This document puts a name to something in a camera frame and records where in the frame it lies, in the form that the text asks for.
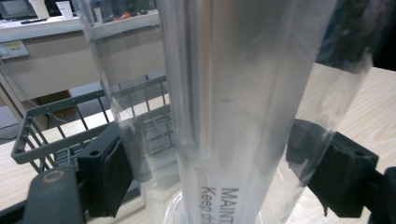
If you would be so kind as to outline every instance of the black plastic part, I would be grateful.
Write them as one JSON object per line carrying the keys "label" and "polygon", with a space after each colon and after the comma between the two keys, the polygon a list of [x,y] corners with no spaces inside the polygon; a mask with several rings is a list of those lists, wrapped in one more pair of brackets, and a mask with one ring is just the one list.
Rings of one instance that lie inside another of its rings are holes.
{"label": "black plastic part", "polygon": [[339,217],[360,217],[361,187],[369,184],[378,156],[336,133],[308,187]]}
{"label": "black plastic part", "polygon": [[88,180],[90,216],[115,217],[134,178],[117,124],[110,124],[78,155],[78,167]]}
{"label": "black plastic part", "polygon": [[379,172],[373,172],[361,186],[361,202],[372,212],[369,221],[371,224],[390,223],[383,182],[384,176]]}
{"label": "black plastic part", "polygon": [[54,168],[33,179],[22,223],[85,223],[73,168]]}
{"label": "black plastic part", "polygon": [[286,161],[302,164],[306,160],[313,160],[316,145],[321,142],[325,130],[319,125],[297,119],[291,128]]}
{"label": "black plastic part", "polygon": [[396,167],[388,168],[382,181],[385,204],[391,223],[396,223]]}
{"label": "black plastic part", "polygon": [[79,177],[79,172],[76,172],[77,182],[78,182],[78,192],[79,192],[79,200],[81,203],[81,209],[83,212],[87,211],[88,205],[90,204],[91,199],[91,190],[88,185],[87,179],[81,179]]}
{"label": "black plastic part", "polygon": [[26,201],[22,201],[0,211],[0,223],[21,223],[25,206]]}

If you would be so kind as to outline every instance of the metal rod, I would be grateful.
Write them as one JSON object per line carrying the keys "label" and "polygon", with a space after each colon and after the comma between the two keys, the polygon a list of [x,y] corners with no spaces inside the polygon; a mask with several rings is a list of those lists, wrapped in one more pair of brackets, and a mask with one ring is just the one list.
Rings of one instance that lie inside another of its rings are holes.
{"label": "metal rod", "polygon": [[66,150],[67,150],[67,148],[62,148],[62,149],[59,149],[58,151],[56,151],[56,153],[61,153],[61,152],[64,152]]}
{"label": "metal rod", "polygon": [[41,142],[40,142],[40,140],[38,140],[37,136],[35,135],[35,132],[32,130],[30,125],[27,124],[26,129],[28,130],[30,135],[32,135],[33,139],[35,139],[35,142],[38,144],[38,146],[41,147]]}
{"label": "metal rod", "polygon": [[148,111],[149,111],[149,100],[148,100],[148,96],[146,94],[146,88],[143,88],[143,93],[145,93],[145,101],[146,101],[146,105],[147,105]]}
{"label": "metal rod", "polygon": [[85,148],[83,142],[80,142],[80,143],[79,143],[79,146],[80,146],[81,148]]}
{"label": "metal rod", "polygon": [[84,125],[85,130],[88,130],[87,123],[85,122],[85,119],[82,117],[81,111],[79,110],[78,105],[76,104],[75,100],[73,101],[73,105],[75,106],[75,109],[77,110],[77,113],[79,115],[79,118],[82,121],[82,124]]}
{"label": "metal rod", "polygon": [[43,142],[45,144],[48,144],[49,142],[47,141],[46,137],[44,136],[44,134],[40,131],[40,129],[38,128],[38,126],[35,124],[35,121],[32,119],[32,117],[29,118],[30,123],[33,125],[33,127],[35,128],[35,130],[37,131],[38,135],[40,135],[41,139],[43,140]]}
{"label": "metal rod", "polygon": [[[167,133],[164,133],[164,135],[168,135],[168,134],[171,134],[171,133],[173,133],[173,131],[169,131]],[[152,142],[152,141],[157,140],[159,138],[163,138],[163,137],[161,135],[157,135],[157,136],[154,136],[154,137],[151,137],[150,139],[148,139],[148,142]]]}
{"label": "metal rod", "polygon": [[107,114],[106,114],[106,111],[105,111],[105,107],[103,106],[102,100],[100,99],[98,93],[96,93],[96,97],[98,98],[99,105],[102,108],[102,111],[103,111],[103,114],[105,115],[106,121],[107,121],[107,123],[109,123],[110,121],[108,120],[108,117],[107,117]]}
{"label": "metal rod", "polygon": [[160,85],[161,85],[161,93],[162,93],[162,95],[163,95],[163,105],[166,105],[166,102],[165,102],[165,93],[163,92],[163,83],[160,81]]}
{"label": "metal rod", "polygon": [[[169,133],[169,125],[168,125],[168,121],[166,121],[166,115],[163,115],[163,121],[165,122],[165,126],[166,126],[166,132]],[[168,139],[169,139],[169,146],[171,146],[172,143],[172,138],[171,138],[171,134],[168,134]]]}
{"label": "metal rod", "polygon": [[164,147],[164,146],[159,146],[159,147],[154,147],[150,149],[150,155],[155,155],[159,152],[165,151],[166,149],[170,148],[171,146]]}
{"label": "metal rod", "polygon": [[58,120],[56,120],[55,116],[53,115],[52,111],[50,110],[49,107],[47,107],[47,111],[49,113],[49,117],[53,120],[53,122],[55,123],[56,127],[58,128],[58,131],[61,133],[61,136],[63,138],[66,138],[66,136],[64,135],[64,131],[62,131],[61,126],[59,126]]}
{"label": "metal rod", "polygon": [[75,157],[77,157],[77,156],[78,156],[78,153],[75,153],[73,156],[70,155],[70,159],[74,159]]}
{"label": "metal rod", "polygon": [[149,132],[151,132],[151,131],[155,131],[157,128],[155,127],[155,125],[153,125],[153,124],[150,124],[150,125],[148,125],[148,124],[144,124],[144,127],[143,127],[144,129],[145,129],[145,131],[147,132],[147,133],[149,133]]}
{"label": "metal rod", "polygon": [[136,114],[134,113],[134,100],[132,99],[131,94],[128,94],[128,97],[129,97],[129,101],[131,102],[132,115],[136,117]]}
{"label": "metal rod", "polygon": [[65,154],[66,154],[66,156],[61,157],[60,153],[58,153],[58,155],[57,155],[58,158],[56,158],[56,161],[55,161],[57,165],[61,164],[64,161],[67,161],[67,152],[65,152]]}
{"label": "metal rod", "polygon": [[84,141],[82,141],[80,144],[81,144],[81,148],[82,148],[82,149],[85,149],[85,147],[87,146],[87,145],[84,143]]}
{"label": "metal rod", "polygon": [[[29,145],[29,147],[30,147],[31,149],[35,149],[35,146],[34,146],[33,143],[30,141],[30,139],[27,137],[27,135],[25,135],[24,137],[25,137],[26,143]],[[44,166],[44,167],[47,168],[48,170],[50,169],[49,166],[47,165],[45,159],[40,158],[39,160],[40,160],[40,166]]]}

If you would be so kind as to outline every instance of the clear plastic cover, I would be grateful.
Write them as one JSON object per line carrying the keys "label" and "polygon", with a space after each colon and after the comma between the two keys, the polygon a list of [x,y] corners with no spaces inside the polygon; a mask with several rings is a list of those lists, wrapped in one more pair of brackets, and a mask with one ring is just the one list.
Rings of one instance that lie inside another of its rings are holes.
{"label": "clear plastic cover", "polygon": [[369,0],[157,4],[163,39],[152,1],[75,0],[149,223],[286,222],[388,11]]}
{"label": "clear plastic cover", "polygon": [[335,3],[159,0],[189,223],[287,220],[371,67],[369,12],[384,16],[338,2],[314,64]]}

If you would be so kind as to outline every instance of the light wood surface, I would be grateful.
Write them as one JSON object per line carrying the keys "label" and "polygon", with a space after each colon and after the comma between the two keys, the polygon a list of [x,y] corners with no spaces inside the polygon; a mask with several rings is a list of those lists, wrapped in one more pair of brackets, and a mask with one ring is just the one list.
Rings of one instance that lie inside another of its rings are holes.
{"label": "light wood surface", "polygon": [[[365,79],[357,97],[349,108],[338,131],[372,150],[380,156],[377,170],[381,173],[387,167],[396,165],[396,73],[373,68]],[[96,117],[89,118],[93,126]],[[80,132],[76,124],[67,124],[72,132]],[[35,171],[29,164],[17,165],[10,158],[13,142],[0,146],[0,210],[26,198],[30,180]],[[128,217],[138,214],[134,223],[147,223],[148,214],[142,199],[128,203],[120,209],[118,218],[99,218],[95,223],[131,223]],[[323,209],[313,193],[306,189],[294,208],[288,223],[366,223],[369,213],[364,211],[360,219],[340,219],[329,211],[323,216]]]}

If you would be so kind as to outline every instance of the white wall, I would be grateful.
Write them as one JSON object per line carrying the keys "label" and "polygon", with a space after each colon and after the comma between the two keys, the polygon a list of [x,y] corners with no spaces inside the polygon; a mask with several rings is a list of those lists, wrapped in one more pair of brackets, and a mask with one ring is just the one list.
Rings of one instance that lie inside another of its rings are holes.
{"label": "white wall", "polygon": [[[26,39],[23,43],[29,56],[4,62],[30,99],[100,80],[82,32]],[[114,76],[112,82],[164,70],[161,33],[153,27],[113,35],[100,43],[98,49],[106,55],[104,61],[111,62],[106,70]],[[6,78],[20,101],[26,100],[13,80]]]}

